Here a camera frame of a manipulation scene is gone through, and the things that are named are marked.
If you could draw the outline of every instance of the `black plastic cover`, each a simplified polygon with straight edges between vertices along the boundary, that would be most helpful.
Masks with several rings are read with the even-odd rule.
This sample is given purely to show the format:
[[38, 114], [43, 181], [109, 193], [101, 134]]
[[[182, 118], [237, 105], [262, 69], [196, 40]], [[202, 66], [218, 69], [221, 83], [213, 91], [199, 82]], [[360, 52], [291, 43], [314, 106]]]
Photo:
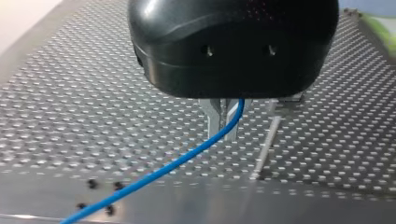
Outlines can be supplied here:
[[317, 78], [337, 0], [130, 0], [136, 56], [158, 89], [190, 98], [276, 98]]

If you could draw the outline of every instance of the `white wall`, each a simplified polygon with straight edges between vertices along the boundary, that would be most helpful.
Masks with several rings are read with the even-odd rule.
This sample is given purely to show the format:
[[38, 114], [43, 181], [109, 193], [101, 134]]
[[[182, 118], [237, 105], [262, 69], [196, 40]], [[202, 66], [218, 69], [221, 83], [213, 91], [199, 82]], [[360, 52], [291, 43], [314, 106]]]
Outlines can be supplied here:
[[0, 55], [62, 0], [0, 0]]

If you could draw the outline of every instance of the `small hole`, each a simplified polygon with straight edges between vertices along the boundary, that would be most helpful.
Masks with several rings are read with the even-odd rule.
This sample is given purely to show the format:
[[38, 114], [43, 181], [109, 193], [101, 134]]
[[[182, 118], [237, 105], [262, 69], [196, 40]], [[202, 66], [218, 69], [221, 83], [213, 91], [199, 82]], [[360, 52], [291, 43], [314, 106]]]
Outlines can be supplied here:
[[114, 207], [113, 204], [109, 205], [108, 207], [106, 207], [106, 213], [108, 216], [113, 216], [116, 213], [116, 208]]
[[264, 56], [275, 56], [276, 55], [276, 47], [273, 45], [267, 45], [262, 48], [262, 54]]
[[214, 50], [213, 50], [213, 48], [210, 47], [209, 45], [204, 45], [204, 46], [201, 48], [201, 52], [202, 52], [204, 55], [206, 55], [206, 57], [212, 57], [212, 56], [213, 56], [213, 53], [214, 53]]
[[78, 203], [77, 204], [77, 209], [81, 210], [81, 209], [85, 208], [86, 206], [87, 206], [87, 204], [85, 204], [85, 203]]

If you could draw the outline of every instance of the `blue cable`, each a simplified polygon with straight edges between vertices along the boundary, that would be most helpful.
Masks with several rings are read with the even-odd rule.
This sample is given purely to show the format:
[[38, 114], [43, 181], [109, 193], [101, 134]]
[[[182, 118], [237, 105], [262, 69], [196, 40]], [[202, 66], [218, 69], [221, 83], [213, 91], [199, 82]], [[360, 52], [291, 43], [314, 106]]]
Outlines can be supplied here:
[[198, 154], [203, 152], [205, 149], [208, 149], [209, 147], [213, 146], [225, 134], [227, 134], [230, 130], [232, 130], [233, 127], [236, 125], [236, 123], [238, 123], [238, 120], [240, 120], [242, 118], [242, 114], [244, 112], [244, 105], [245, 105], [245, 100], [239, 99], [238, 108], [236, 109], [236, 113], [235, 113], [235, 116], [233, 116], [233, 119], [223, 129], [221, 129], [218, 133], [213, 135], [211, 138], [204, 141], [196, 149], [187, 152], [186, 154], [184, 154], [177, 160], [165, 165], [163, 168], [159, 169], [158, 171], [156, 171], [150, 175], [143, 176], [143, 178], [134, 182], [133, 184], [131, 184], [123, 189], [117, 190], [116, 192], [113, 193], [113, 195], [109, 196], [106, 199], [103, 199], [101, 202], [94, 203], [92, 205], [89, 205], [89, 206], [81, 209], [80, 211], [76, 212], [74, 215], [61, 221], [61, 224], [75, 223], [75, 222], [83, 219], [84, 217], [87, 217], [90, 214], [97, 212], [98, 210], [113, 204], [114, 202], [122, 199], [123, 197], [129, 195], [130, 193], [135, 192], [135, 191], [145, 187], [147, 184], [149, 184], [149, 183], [155, 181], [156, 179], [162, 177], [163, 175], [166, 175], [169, 172], [175, 170], [177, 167], [179, 167], [184, 162], [191, 160], [192, 158], [196, 157]]

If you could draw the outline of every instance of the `black screw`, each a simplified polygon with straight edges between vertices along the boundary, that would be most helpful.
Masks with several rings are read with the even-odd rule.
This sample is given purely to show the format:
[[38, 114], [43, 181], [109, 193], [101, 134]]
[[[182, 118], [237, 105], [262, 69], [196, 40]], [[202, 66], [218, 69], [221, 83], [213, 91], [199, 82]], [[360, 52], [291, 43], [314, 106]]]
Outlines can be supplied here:
[[120, 181], [117, 181], [114, 183], [114, 190], [120, 190], [123, 188], [124, 188], [124, 185]]
[[88, 188], [89, 189], [97, 189], [98, 185], [99, 185], [98, 182], [96, 180], [94, 180], [94, 179], [89, 179], [87, 181], [87, 184], [88, 184]]
[[81, 210], [81, 209], [85, 208], [86, 206], [87, 206], [87, 204], [85, 204], [85, 203], [78, 203], [77, 204], [78, 210]]
[[116, 213], [116, 208], [113, 206], [113, 204], [109, 205], [106, 207], [106, 213], [108, 216], [113, 216]]

